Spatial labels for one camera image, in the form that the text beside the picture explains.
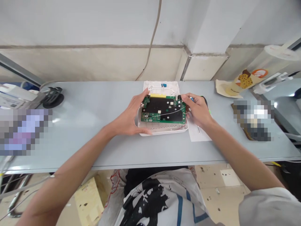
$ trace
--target white device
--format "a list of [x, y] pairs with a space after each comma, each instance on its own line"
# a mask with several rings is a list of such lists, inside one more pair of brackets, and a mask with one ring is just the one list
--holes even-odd
[[[150, 94], [162, 94], [166, 96], [177, 96], [180, 95], [180, 89], [178, 82], [168, 81], [145, 81], [143, 84], [143, 90], [148, 88]], [[169, 133], [181, 133], [188, 130], [188, 123], [176, 124], [176, 123], [161, 123], [161, 122], [144, 122], [141, 121], [142, 108], [138, 110], [138, 127], [148, 128], [153, 135], [169, 134]]]
[[286, 80], [292, 80], [293, 77], [288, 77], [287, 72], [284, 72], [283, 74], [281, 73], [276, 73], [270, 78], [264, 80], [263, 82], [255, 85], [253, 87], [253, 92], [256, 94], [264, 94], [273, 88], [276, 87], [276, 85], [280, 82], [286, 81]]
[[5, 83], [4, 85], [0, 85], [0, 91], [3, 93], [7, 93], [11, 96], [21, 98], [22, 100], [33, 101], [37, 98], [37, 95], [31, 93], [21, 87], [16, 85]]
[[2, 106], [2, 107], [6, 107], [6, 108], [10, 108], [10, 109], [18, 109], [24, 103], [25, 103], [24, 100], [20, 100], [18, 98], [12, 97], [10, 95], [0, 93], [0, 106]]

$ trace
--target circuit board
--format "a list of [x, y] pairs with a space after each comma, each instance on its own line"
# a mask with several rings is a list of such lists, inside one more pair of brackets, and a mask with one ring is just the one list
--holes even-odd
[[142, 102], [141, 121], [163, 123], [186, 123], [186, 104], [181, 96], [148, 95]]

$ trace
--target electrical cable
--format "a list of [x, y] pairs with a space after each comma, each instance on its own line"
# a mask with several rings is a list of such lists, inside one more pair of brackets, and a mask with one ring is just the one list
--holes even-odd
[[158, 7], [158, 15], [157, 15], [157, 21], [156, 21], [156, 25], [155, 25], [155, 29], [154, 29], [154, 32], [153, 32], [153, 36], [151, 38], [151, 41], [150, 41], [150, 48], [148, 49], [148, 55], [147, 55], [147, 60], [146, 60], [146, 64], [145, 64], [145, 67], [143, 68], [142, 72], [140, 73], [140, 75], [136, 78], [135, 81], [138, 81], [138, 79], [140, 78], [140, 76], [143, 74], [144, 70], [146, 69], [146, 66], [148, 64], [148, 60], [150, 59], [150, 54], [151, 54], [151, 47], [153, 46], [153, 40], [154, 40], [154, 37], [155, 37], [155, 34], [156, 34], [156, 30], [157, 30], [157, 26], [158, 26], [158, 23], [159, 23], [159, 18], [160, 18], [160, 12], [161, 12], [161, 5], [162, 5], [162, 0], [159, 0], [159, 7]]
[[187, 125], [187, 119], [185, 120], [185, 124], [184, 124], [182, 127], [178, 128], [178, 129], [176, 129], [176, 130], [182, 129], [182, 128], [185, 127], [186, 125]]
[[280, 164], [278, 164], [277, 162], [271, 162], [271, 163], [273, 163], [274, 165], [276, 165], [276, 166], [279, 166], [279, 167], [281, 167], [281, 165]]
[[18, 205], [16, 205], [14, 208], [12, 208], [4, 217], [0, 219], [2, 221], [7, 215], [9, 215], [12, 211], [14, 211], [19, 205], [21, 205], [29, 196], [31, 196], [33, 193], [37, 192], [38, 190], [33, 191], [30, 193], [25, 199], [23, 199]]
[[0, 195], [0, 199], [4, 199], [4, 198], [6, 198], [6, 197], [8, 197], [8, 196], [11, 196], [11, 195], [14, 195], [14, 194], [16, 194], [16, 193], [18, 193], [18, 192], [20, 192], [20, 191], [24, 191], [24, 190], [29, 189], [29, 188], [31, 188], [31, 187], [33, 187], [33, 186], [36, 186], [36, 185], [38, 185], [38, 184], [40, 184], [40, 183], [43, 183], [44, 181], [48, 180], [50, 177], [53, 178], [54, 175], [45, 177], [44, 179], [42, 179], [42, 180], [40, 180], [40, 181], [38, 181], [38, 182], [36, 182], [36, 183], [33, 183], [33, 184], [31, 184], [31, 185], [27, 185], [27, 186], [25, 186], [25, 187], [23, 187], [23, 188], [19, 188], [19, 189], [16, 189], [16, 190], [13, 190], [13, 191], [10, 191], [10, 192], [1, 194], [1, 195]]
[[170, 114], [176, 113], [180, 110], [177, 110], [177, 111], [174, 111], [174, 112], [171, 112], [171, 113], [167, 113], [167, 114], [162, 114], [162, 115], [170, 115]]
[[286, 161], [286, 162], [291, 162], [291, 163], [301, 163], [301, 161]]
[[24, 178], [24, 177], [26, 177], [26, 176], [28, 176], [28, 175], [32, 175], [32, 174], [26, 174], [25, 176], [18, 177], [18, 178], [14, 179], [14, 180], [12, 180], [12, 181], [10, 181], [10, 182], [8, 182], [8, 183], [2, 184], [2, 186], [7, 185], [7, 184], [10, 184], [10, 183], [12, 183], [12, 182], [14, 182], [14, 181], [16, 181], [16, 180], [20, 180], [20, 179], [22, 179], [22, 178]]

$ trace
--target person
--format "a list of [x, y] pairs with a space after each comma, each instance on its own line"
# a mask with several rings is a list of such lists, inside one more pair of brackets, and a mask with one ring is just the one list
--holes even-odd
[[[114, 136], [151, 134], [150, 130], [138, 128], [134, 123], [137, 110], [148, 93], [145, 90], [134, 96], [118, 118], [103, 127], [55, 172], [54, 178], [43, 184], [17, 225], [55, 225], [63, 208]], [[204, 98], [191, 93], [181, 97], [190, 108], [194, 122], [210, 136], [251, 190], [239, 205], [240, 224], [301, 225], [298, 200], [256, 156], [211, 117]], [[112, 178], [113, 192], [100, 225], [216, 225], [209, 217], [193, 168], [115, 170]]]

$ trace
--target metal rod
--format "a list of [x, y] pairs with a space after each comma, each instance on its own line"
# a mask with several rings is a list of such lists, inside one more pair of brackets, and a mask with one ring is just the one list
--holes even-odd
[[[31, 178], [31, 175], [27, 175], [25, 178], [23, 178], [19, 188], [23, 188], [24, 186], [26, 186], [26, 184], [28, 183], [29, 179]], [[20, 198], [21, 196], [21, 192], [18, 192], [15, 197], [13, 198], [12, 202], [10, 203], [9, 205], [9, 208], [8, 208], [8, 212], [10, 212], [14, 207], [15, 205], [17, 204], [18, 202], [18, 199]], [[15, 211], [12, 211], [11, 213], [8, 214], [8, 217], [10, 218], [20, 218], [22, 216], [22, 213], [16, 213]]]
[[21, 67], [11, 59], [7, 58], [6, 56], [0, 54], [0, 66], [3, 68], [13, 72], [14, 74], [24, 78], [28, 82], [40, 87], [43, 83], [45, 83], [44, 80], [40, 79], [30, 71], [26, 70], [25, 68]]

